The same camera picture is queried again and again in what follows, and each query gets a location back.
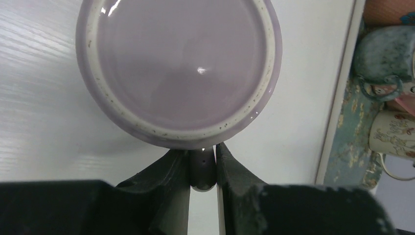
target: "white surface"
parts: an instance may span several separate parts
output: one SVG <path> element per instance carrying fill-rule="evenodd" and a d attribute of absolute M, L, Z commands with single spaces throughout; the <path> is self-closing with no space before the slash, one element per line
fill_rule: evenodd
<path fill-rule="evenodd" d="M 140 142 L 99 110 L 78 71 L 81 0 L 0 1 L 0 178 L 103 179 L 141 171 L 166 149 Z M 353 0 L 273 0 L 282 30 L 279 81 L 263 113 L 227 141 L 268 183 L 312 184 Z M 192 192 L 189 234 L 218 234 L 216 192 Z"/>
<path fill-rule="evenodd" d="M 405 178 L 415 176 L 412 161 L 388 155 L 385 163 L 388 170 L 395 175 Z M 399 181 L 383 173 L 376 198 L 385 207 L 397 228 L 415 233 L 415 180 Z"/>

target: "teal mug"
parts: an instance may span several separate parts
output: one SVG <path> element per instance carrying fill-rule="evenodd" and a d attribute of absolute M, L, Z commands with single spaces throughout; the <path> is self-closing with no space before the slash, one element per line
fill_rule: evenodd
<path fill-rule="evenodd" d="M 415 26 L 389 26 L 366 35 L 353 58 L 362 93 L 379 102 L 398 97 L 403 83 L 414 80 L 414 49 Z M 367 92 L 368 85 L 396 85 L 396 89 L 386 95 L 376 95 Z"/>

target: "floral mug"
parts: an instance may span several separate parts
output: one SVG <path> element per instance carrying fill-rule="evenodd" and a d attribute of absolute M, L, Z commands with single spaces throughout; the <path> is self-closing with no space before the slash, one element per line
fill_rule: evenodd
<path fill-rule="evenodd" d="M 369 148 L 374 152 L 415 161 L 415 117 L 407 113 L 381 111 L 370 129 Z M 387 170 L 383 158 L 381 166 L 392 178 L 402 181 L 415 179 L 393 175 Z"/>

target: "glazed ceramic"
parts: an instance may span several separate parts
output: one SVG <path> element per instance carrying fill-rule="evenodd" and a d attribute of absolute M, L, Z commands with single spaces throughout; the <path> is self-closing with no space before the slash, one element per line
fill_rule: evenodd
<path fill-rule="evenodd" d="M 362 92 L 375 101 L 398 97 L 403 83 L 414 79 L 415 26 L 390 26 L 369 33 L 357 46 L 353 67 L 361 79 Z M 396 85 L 396 90 L 382 96 L 369 95 L 366 83 Z"/>
<path fill-rule="evenodd" d="M 415 160 L 415 117 L 381 111 L 370 129 L 369 147 L 375 152 Z"/>
<path fill-rule="evenodd" d="M 415 24 L 415 1 L 367 0 L 363 18 L 370 26 Z"/>
<path fill-rule="evenodd" d="M 76 32 L 79 68 L 106 115 L 179 149 L 223 142 L 255 119 L 281 46 L 269 0 L 85 0 Z"/>
<path fill-rule="evenodd" d="M 373 90 L 375 94 L 377 95 L 390 94 L 391 92 L 396 90 L 396 85 L 373 86 Z M 414 82 L 407 82 L 403 84 L 400 97 L 403 97 L 403 96 L 415 97 L 415 83 Z"/>

